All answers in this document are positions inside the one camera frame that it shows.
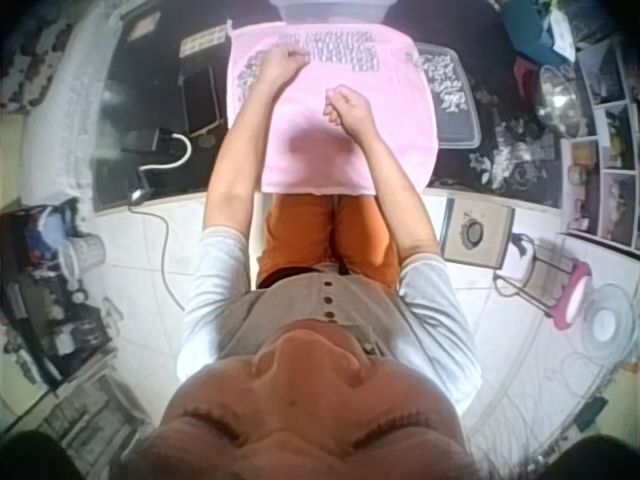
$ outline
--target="white fan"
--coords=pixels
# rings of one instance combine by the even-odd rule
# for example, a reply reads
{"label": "white fan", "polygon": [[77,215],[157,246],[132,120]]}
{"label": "white fan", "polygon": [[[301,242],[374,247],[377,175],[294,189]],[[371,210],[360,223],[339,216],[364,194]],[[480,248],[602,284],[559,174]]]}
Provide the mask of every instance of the white fan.
{"label": "white fan", "polygon": [[637,337],[637,319],[631,298],[613,284],[595,290],[585,305],[582,343],[587,355],[613,365],[625,358]]}

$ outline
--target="smartphone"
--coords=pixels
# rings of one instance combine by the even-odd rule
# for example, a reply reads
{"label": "smartphone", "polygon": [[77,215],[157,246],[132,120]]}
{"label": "smartphone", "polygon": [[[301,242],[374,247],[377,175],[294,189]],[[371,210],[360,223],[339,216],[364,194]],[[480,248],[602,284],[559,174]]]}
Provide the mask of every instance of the smartphone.
{"label": "smartphone", "polygon": [[190,137],[205,133],[222,123],[211,67],[185,77],[182,82],[182,96]]}

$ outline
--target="plastic container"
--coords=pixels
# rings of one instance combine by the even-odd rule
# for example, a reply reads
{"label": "plastic container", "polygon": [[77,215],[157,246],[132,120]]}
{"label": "plastic container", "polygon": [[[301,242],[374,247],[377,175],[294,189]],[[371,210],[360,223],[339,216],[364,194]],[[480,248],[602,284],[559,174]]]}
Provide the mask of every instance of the plastic container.
{"label": "plastic container", "polygon": [[70,281],[78,281],[82,275],[102,265],[107,251],[98,235],[69,237],[58,249],[60,268]]}
{"label": "plastic container", "polygon": [[537,65],[561,67],[569,60],[553,49],[554,39],[547,20],[540,18],[537,2],[510,0],[500,10],[513,48]]}
{"label": "plastic container", "polygon": [[416,43],[416,47],[433,97],[440,148],[477,148],[482,139],[478,111],[458,55],[438,45]]}
{"label": "plastic container", "polygon": [[286,23],[382,23],[398,0],[270,0]]}

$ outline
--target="gray top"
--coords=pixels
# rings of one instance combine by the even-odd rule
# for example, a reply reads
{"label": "gray top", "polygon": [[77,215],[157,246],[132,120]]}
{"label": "gray top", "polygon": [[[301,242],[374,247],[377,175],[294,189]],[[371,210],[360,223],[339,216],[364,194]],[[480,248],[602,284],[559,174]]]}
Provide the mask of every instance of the gray top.
{"label": "gray top", "polygon": [[331,264],[317,268],[251,291],[244,237],[231,228],[206,229],[184,318],[180,380],[217,360],[253,355],[282,327],[314,318],[349,329],[367,353],[422,372],[460,414],[469,406],[480,388],[480,367],[439,256],[405,262],[395,292],[357,274],[340,276]]}

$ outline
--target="eye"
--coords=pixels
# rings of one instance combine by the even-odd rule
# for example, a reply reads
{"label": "eye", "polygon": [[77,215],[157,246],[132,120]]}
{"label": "eye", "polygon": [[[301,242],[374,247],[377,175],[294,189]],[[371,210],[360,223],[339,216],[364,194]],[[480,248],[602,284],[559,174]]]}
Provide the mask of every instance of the eye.
{"label": "eye", "polygon": [[351,448],[353,450],[364,450],[395,432],[412,427],[433,430],[431,422],[426,415],[420,412],[408,413],[379,423],[375,428],[353,442]]}
{"label": "eye", "polygon": [[181,417],[193,418],[213,429],[218,435],[237,446],[242,446],[242,435],[224,419],[203,409],[187,409]]}

